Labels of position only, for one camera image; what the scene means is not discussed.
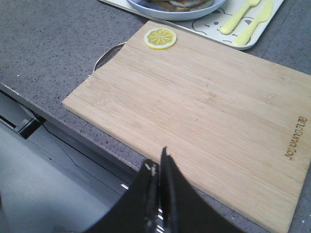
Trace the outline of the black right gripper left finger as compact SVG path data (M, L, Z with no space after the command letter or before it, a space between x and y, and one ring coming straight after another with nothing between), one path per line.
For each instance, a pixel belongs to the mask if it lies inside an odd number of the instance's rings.
M154 233L159 206L159 165L146 159L129 189L87 233Z

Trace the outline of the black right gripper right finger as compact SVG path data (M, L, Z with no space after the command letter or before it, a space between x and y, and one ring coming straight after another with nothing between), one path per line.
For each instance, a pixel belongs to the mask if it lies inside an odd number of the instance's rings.
M164 147L160 160L160 205L166 233L241 233L193 189Z

